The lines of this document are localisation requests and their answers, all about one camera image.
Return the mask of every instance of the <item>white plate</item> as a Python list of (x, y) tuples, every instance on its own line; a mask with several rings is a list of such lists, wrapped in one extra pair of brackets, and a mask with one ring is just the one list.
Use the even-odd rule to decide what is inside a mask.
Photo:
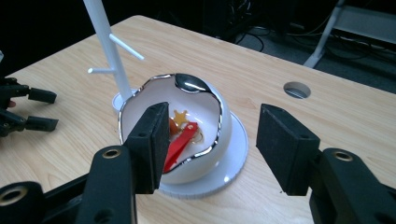
[(228, 186), (237, 177), (248, 155), (248, 135), (239, 120), (232, 115), (231, 140), (223, 158), (204, 177), (186, 184), (160, 184), (160, 192), (179, 199), (199, 199)]

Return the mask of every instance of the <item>wooden table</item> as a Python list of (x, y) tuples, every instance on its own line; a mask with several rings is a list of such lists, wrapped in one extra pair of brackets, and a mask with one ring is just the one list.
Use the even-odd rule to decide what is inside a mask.
[[(150, 77), (187, 73), (214, 85), (247, 130), (249, 152), (235, 181), (201, 200), (179, 200), (156, 191), (138, 195), (140, 223), (312, 223), (306, 197), (282, 192), (256, 146), (261, 104), (282, 107), (321, 139), (359, 155), (378, 180), (396, 188), (396, 95), (209, 36), (136, 16), (112, 28), (142, 53), (138, 61), (120, 49), (133, 88)], [(59, 119), (52, 133), (23, 131), (0, 139), (0, 186), (34, 180), (44, 191), (86, 174), (92, 156), (118, 145), (112, 76), (88, 75), (107, 67), (96, 35), (11, 75), (21, 84), (58, 94), (54, 105), (15, 98), (10, 111)], [(311, 95), (296, 99), (284, 85), (298, 81)]]

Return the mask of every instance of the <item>black equipment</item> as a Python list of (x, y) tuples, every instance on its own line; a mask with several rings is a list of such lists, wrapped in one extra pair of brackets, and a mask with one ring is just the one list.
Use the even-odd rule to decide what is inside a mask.
[(168, 103), (152, 105), (122, 146), (95, 153), (88, 174), (45, 194), (36, 182), (1, 188), (0, 223), (136, 223), (135, 195), (160, 186), (168, 147)]
[[(149, 107), (122, 146), (95, 153), (91, 170), (43, 194), (36, 182), (0, 189), (0, 223), (136, 223), (136, 194), (160, 185), (169, 147), (168, 103)], [(282, 108), (262, 105), (257, 148), (288, 195), (306, 195), (317, 224), (395, 223), (396, 190), (356, 155), (319, 139)]]
[(28, 119), (22, 118), (7, 111), (12, 97), (29, 95), (29, 100), (35, 100), (53, 104), (56, 94), (52, 91), (44, 91), (29, 88), (27, 85), (18, 83), (15, 77), (0, 77), (0, 137), (6, 137), (15, 131), (35, 130), (51, 132), (55, 130), (58, 123), (57, 119), (45, 119), (29, 116)]
[(396, 223), (396, 190), (379, 183), (357, 155), (320, 151), (319, 138), (286, 110), (262, 105), (256, 140), (284, 192), (312, 189), (315, 223)]

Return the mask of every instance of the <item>red object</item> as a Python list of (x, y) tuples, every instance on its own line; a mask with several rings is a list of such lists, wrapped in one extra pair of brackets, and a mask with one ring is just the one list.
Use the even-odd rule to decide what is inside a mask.
[(169, 133), (171, 135), (177, 134), (178, 133), (178, 128), (176, 126), (176, 123), (174, 120), (172, 120), (171, 118), (169, 118)]
[(165, 159), (165, 166), (163, 167), (163, 172), (169, 172), (172, 165), (177, 162), (177, 158), (180, 156), (181, 152), (186, 148), (187, 144), (194, 137), (198, 130), (197, 122), (189, 122), (184, 128), (180, 136), (173, 141), (168, 149), (168, 154)]

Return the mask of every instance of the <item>black cable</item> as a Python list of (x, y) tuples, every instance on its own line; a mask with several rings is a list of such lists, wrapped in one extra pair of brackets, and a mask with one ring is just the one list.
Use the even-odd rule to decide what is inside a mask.
[(265, 45), (264, 45), (264, 42), (262, 41), (262, 39), (261, 39), (258, 35), (250, 34), (249, 32), (244, 32), (244, 33), (242, 34), (242, 37), (241, 37), (239, 40), (235, 41), (235, 45), (239, 45), (239, 43), (240, 43), (242, 40), (245, 39), (246, 35), (251, 35), (251, 36), (255, 37), (257, 40), (260, 41), (262, 47), (260, 48), (260, 50), (258, 50), (258, 52), (262, 52), (262, 51), (264, 50), (264, 46), (265, 46)]
[(383, 48), (383, 47), (380, 48), (379, 46), (376, 46), (374, 50), (375, 51), (379, 51), (379, 52), (384, 53), (384, 54), (392, 54), (392, 55), (394, 55), (396, 57), (396, 52), (391, 50), (391, 49), (386, 49), (386, 48)]
[[(255, 30), (255, 29), (268, 31), (268, 33), (265, 33), (265, 34), (262, 34), (262, 35), (257, 35), (257, 34), (251, 33), (251, 30)], [(248, 32), (248, 33), (249, 33), (250, 35), (256, 35), (256, 36), (267, 36), (267, 35), (270, 35), (271, 32), (272, 32), (271, 29), (268, 29), (268, 28), (265, 28), (265, 27), (257, 26), (257, 25), (256, 25), (256, 26), (249, 26), (249, 32)]]
[(395, 60), (392, 60), (391, 58), (388, 58), (388, 57), (380, 54), (380, 53), (386, 53), (386, 54), (395, 55), (396, 52), (385, 52), (385, 50), (388, 50), (385, 48), (374, 49), (372, 43), (370, 43), (370, 42), (363, 42), (363, 41), (357, 41), (357, 40), (345, 40), (339, 35), (332, 35), (332, 36), (335, 37), (336, 40), (339, 40), (345, 48), (348, 48), (348, 49), (353, 48), (354, 50), (359, 50), (360, 52), (364, 53), (363, 55), (361, 55), (360, 57), (357, 57), (357, 58), (341, 57), (343, 59), (357, 60), (357, 59), (361, 59), (361, 58), (371, 55), (381, 61), (384, 61), (386, 63), (392, 63), (396, 66)]
[(250, 11), (250, 0), (235, 0), (230, 1), (229, 7), (229, 19), (228, 23), (230, 25), (237, 24), (248, 15)]
[(296, 41), (297, 43), (299, 43), (299, 44), (301, 44), (301, 45), (304, 45), (304, 46), (314, 47), (314, 46), (316, 46), (316, 45), (318, 44), (318, 41), (317, 41), (316, 43), (312, 43), (312, 44), (311, 44), (311, 43), (310, 43), (310, 44), (304, 43), (304, 42), (302, 42), (301, 40), (299, 40), (298, 37), (300, 37), (300, 36), (296, 36), (296, 35), (292, 35), (292, 36), (291, 36), (291, 38), (292, 38), (294, 41)]
[(332, 12), (330, 12), (329, 16), (327, 16), (326, 19), (324, 19), (324, 21), (321, 22), (316, 28), (314, 28), (313, 30), (311, 30), (311, 31), (309, 31), (309, 32), (307, 32), (307, 33), (305, 33), (305, 34), (287, 34), (287, 35), (291, 35), (291, 36), (295, 36), (295, 35), (297, 35), (297, 36), (298, 36), (298, 35), (299, 35), (299, 36), (304, 36), (304, 35), (321, 35), (322, 32), (316, 33), (316, 34), (314, 34), (314, 32), (315, 32), (316, 30), (320, 29), (320, 27), (322, 27), (323, 24), (324, 24), (326, 21), (329, 20), (329, 18), (330, 18), (331, 15), (332, 15)]
[(367, 56), (370, 55), (370, 53), (366, 53), (366, 54), (363, 54), (363, 55), (358, 56), (358, 57), (343, 57), (343, 56), (340, 56), (340, 55), (334, 53), (334, 52), (333, 52), (329, 47), (327, 47), (327, 46), (325, 47), (325, 49), (326, 49), (326, 52), (329, 52), (332, 56), (334, 56), (334, 57), (336, 57), (336, 58), (339, 58), (339, 59), (343, 59), (343, 60), (349, 60), (349, 61), (358, 60), (358, 59), (363, 59), (363, 58), (366, 58)]
[(366, 4), (364, 4), (364, 7), (368, 7), (372, 2), (373, 2), (373, 0), (367, 1)]

